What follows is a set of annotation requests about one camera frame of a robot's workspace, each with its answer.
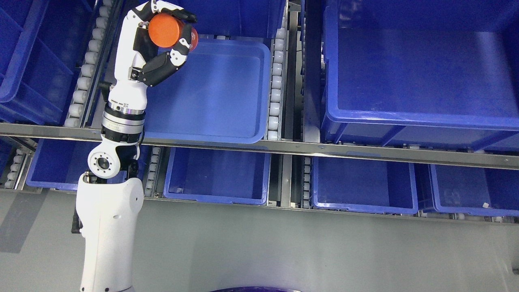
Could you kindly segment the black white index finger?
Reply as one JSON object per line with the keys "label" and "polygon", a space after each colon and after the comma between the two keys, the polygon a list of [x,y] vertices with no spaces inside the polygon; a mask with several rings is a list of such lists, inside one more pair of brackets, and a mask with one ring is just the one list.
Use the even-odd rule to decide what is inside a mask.
{"label": "black white index finger", "polygon": [[162,12],[172,15],[175,18],[180,19],[189,24],[197,23],[197,16],[194,13],[191,13],[190,11],[187,11],[184,8],[182,8],[182,9],[163,8]]}

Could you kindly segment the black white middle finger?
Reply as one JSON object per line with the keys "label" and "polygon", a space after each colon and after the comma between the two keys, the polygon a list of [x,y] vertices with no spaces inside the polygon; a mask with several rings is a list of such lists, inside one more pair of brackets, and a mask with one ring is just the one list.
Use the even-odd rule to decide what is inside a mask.
{"label": "black white middle finger", "polygon": [[149,0],[140,5],[140,19],[150,21],[158,13],[177,11],[179,7],[163,0]]}

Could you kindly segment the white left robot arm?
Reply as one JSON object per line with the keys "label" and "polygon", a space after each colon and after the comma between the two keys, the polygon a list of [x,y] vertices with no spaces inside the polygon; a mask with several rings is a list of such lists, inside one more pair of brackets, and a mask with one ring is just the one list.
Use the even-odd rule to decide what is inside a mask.
{"label": "white left robot arm", "polygon": [[144,189],[138,178],[146,91],[178,72],[195,47],[195,14],[163,0],[132,8],[123,19],[115,83],[105,100],[101,143],[80,175],[71,231],[85,239],[82,292],[133,292],[132,255]]}

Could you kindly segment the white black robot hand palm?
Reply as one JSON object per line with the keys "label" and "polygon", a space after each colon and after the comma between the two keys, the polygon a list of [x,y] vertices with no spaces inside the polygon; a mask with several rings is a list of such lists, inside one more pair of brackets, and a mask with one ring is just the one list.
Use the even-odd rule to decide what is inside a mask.
{"label": "white black robot hand palm", "polygon": [[146,63],[134,46],[138,28],[147,24],[154,13],[156,10],[153,8],[132,8],[122,21],[114,68],[116,83],[109,93],[107,114],[138,115],[144,113],[148,105],[148,86],[131,74],[133,70],[141,70]]}

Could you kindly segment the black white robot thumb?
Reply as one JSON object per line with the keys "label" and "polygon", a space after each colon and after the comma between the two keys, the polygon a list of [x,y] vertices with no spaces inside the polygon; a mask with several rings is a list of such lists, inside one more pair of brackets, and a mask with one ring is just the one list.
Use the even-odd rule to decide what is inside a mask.
{"label": "black white robot thumb", "polygon": [[149,87],[155,87],[182,68],[191,51],[193,26],[186,24],[180,40],[171,49],[159,48],[151,42],[148,28],[138,28],[135,50],[142,53],[146,63],[141,70],[133,70],[131,76]]}

